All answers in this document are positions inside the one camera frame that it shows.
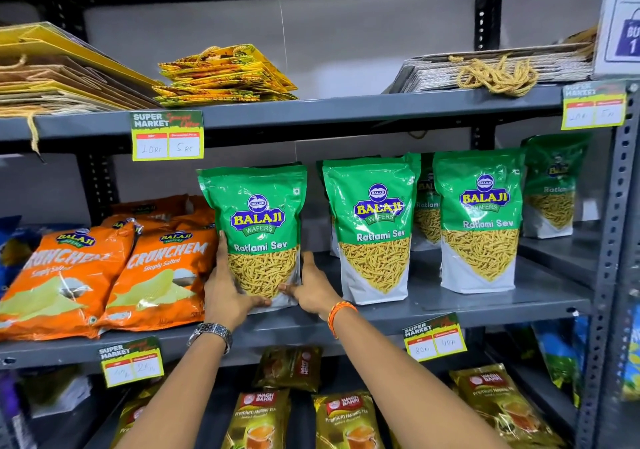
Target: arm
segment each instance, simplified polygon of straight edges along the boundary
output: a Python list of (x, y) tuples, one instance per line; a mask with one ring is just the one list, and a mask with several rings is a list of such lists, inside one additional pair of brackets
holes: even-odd
[[(311, 252), (305, 252), (304, 261), (303, 284), (280, 288), (305, 311), (326, 320), (342, 298), (316, 267)], [(404, 449), (508, 449), (489, 424), (444, 383), (356, 311), (338, 311), (333, 328)]]
[[(204, 288), (205, 322), (234, 331), (252, 308), (271, 301), (236, 292), (223, 232), (216, 261), (218, 267)], [(116, 449), (192, 449), (225, 348), (216, 334), (201, 334)]]

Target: hand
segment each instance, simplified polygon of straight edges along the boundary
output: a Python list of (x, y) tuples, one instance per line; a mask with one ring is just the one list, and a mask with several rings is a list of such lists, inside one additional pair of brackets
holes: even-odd
[(317, 268), (313, 252), (304, 252), (303, 260), (302, 285), (280, 284), (278, 289), (297, 299), (307, 313), (317, 314), (326, 321), (331, 309), (343, 299), (333, 289), (326, 274)]
[(262, 296), (249, 296), (236, 291), (229, 270), (227, 236), (220, 231), (216, 268), (204, 284), (204, 321), (218, 323), (234, 331), (253, 308), (271, 306), (271, 300)]

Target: price tag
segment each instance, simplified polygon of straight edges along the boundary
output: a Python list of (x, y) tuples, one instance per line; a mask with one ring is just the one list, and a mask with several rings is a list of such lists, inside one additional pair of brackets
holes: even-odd
[(130, 113), (133, 161), (204, 158), (200, 111)]
[(164, 375), (160, 345), (155, 336), (98, 350), (107, 387)]
[(579, 82), (563, 87), (562, 130), (620, 126), (626, 113), (624, 81)]
[(404, 330), (404, 346), (417, 361), (439, 358), (467, 351), (458, 315), (450, 313)]

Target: metal watch strap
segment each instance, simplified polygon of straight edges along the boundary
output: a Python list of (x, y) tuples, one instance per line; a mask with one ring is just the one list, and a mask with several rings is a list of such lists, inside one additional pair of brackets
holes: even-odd
[(218, 323), (200, 323), (196, 327), (193, 334), (189, 337), (187, 341), (187, 346), (191, 346), (193, 342), (204, 332), (210, 332), (212, 334), (217, 334), (220, 338), (225, 340), (227, 344), (227, 348), (225, 348), (225, 355), (229, 353), (231, 349), (231, 345), (233, 344), (233, 339), (231, 337), (231, 331), (229, 331), (226, 327), (222, 326)]

